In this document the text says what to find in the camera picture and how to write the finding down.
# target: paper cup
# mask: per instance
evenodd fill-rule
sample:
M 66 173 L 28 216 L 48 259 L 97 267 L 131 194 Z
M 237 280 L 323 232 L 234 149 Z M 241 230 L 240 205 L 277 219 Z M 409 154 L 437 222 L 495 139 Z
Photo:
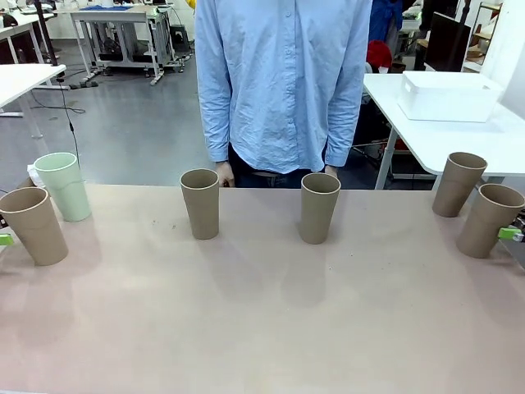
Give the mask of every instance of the paper cup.
M 0 214 L 36 265 L 55 264 L 67 256 L 66 241 L 46 190 L 24 187 L 4 195 Z
M 524 206 L 525 199 L 516 190 L 503 185 L 483 185 L 456 241 L 458 249 L 476 259 L 486 258 L 498 241 L 500 229 L 510 225 Z
M 486 170 L 486 161 L 471 153 L 452 153 L 432 205 L 435 214 L 455 218 Z
M 308 174 L 301 181 L 301 223 L 299 234 L 307 244 L 326 241 L 341 183 L 328 174 Z
M 219 176 L 212 170 L 191 170 L 180 178 L 191 232 L 198 240 L 219 233 Z
M 46 189 L 67 222 L 79 222 L 91 214 L 84 180 L 76 156 L 51 153 L 34 162 Z

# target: shirt sleeve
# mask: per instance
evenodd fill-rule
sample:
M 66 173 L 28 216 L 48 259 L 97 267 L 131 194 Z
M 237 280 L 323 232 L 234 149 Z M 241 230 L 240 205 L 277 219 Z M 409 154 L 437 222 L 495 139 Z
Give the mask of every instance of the shirt sleeve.
M 354 140 L 363 94 L 372 0 L 360 0 L 357 3 L 343 66 L 334 96 L 328 104 L 325 162 L 333 167 L 343 167 L 346 163 Z
M 197 2 L 195 59 L 204 138 L 210 159 L 228 159 L 231 84 L 217 19 L 215 0 Z

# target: red object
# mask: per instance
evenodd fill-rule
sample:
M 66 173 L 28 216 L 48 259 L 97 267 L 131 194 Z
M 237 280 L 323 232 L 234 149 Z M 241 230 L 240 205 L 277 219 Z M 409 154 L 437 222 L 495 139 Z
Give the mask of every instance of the red object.
M 388 46 L 379 39 L 374 39 L 368 43 L 367 63 L 372 67 L 392 67 L 392 53 Z

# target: light green cup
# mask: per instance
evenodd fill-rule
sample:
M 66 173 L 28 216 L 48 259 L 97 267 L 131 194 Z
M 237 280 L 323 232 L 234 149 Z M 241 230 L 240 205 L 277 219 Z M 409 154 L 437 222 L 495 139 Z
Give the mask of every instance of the light green cup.
M 91 214 L 74 154 L 47 154 L 37 158 L 34 167 L 66 222 L 79 222 Z

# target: white plastic box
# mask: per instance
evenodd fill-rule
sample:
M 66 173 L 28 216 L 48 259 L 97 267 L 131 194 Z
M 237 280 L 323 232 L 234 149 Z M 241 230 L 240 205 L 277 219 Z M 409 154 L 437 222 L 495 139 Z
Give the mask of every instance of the white plastic box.
M 398 104 L 413 121 L 485 122 L 502 93 L 481 74 L 405 71 Z

